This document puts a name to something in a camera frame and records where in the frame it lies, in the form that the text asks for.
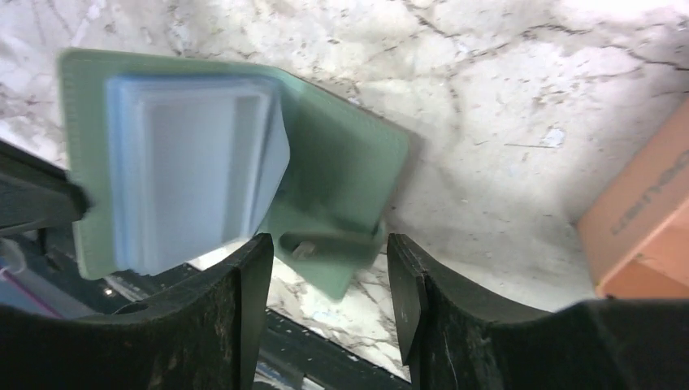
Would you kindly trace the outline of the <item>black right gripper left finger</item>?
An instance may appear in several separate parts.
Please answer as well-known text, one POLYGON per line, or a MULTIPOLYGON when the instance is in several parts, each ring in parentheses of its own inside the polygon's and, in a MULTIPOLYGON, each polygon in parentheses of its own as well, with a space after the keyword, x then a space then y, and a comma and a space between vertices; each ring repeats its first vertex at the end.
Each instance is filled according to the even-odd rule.
POLYGON ((223 261, 113 314, 57 319, 1 308, 4 389, 250 389, 274 245, 223 261))

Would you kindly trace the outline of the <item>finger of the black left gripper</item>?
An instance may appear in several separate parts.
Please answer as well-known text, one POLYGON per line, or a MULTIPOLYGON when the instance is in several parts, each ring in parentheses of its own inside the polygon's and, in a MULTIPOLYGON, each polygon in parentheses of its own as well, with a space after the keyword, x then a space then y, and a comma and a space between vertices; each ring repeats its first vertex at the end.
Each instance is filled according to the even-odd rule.
POLYGON ((1 142, 1 235, 59 227, 83 218, 89 200, 55 165, 1 142))

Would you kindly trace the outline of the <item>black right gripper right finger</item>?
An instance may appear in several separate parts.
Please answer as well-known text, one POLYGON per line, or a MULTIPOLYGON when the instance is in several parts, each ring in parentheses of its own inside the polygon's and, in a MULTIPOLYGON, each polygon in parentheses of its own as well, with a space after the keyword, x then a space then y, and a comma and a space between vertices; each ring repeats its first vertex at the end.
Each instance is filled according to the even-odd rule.
POLYGON ((688 302, 617 298, 550 313, 388 237, 396 333, 416 389, 685 389, 688 302))

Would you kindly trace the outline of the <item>green card holder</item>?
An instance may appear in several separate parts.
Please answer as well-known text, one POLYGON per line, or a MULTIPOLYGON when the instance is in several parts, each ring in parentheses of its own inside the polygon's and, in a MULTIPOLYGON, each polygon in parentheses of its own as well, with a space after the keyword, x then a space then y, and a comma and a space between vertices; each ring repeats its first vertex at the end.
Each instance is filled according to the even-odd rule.
POLYGON ((340 300, 377 257, 409 140, 276 67, 106 50, 58 58, 80 274, 158 275, 258 232, 340 300))

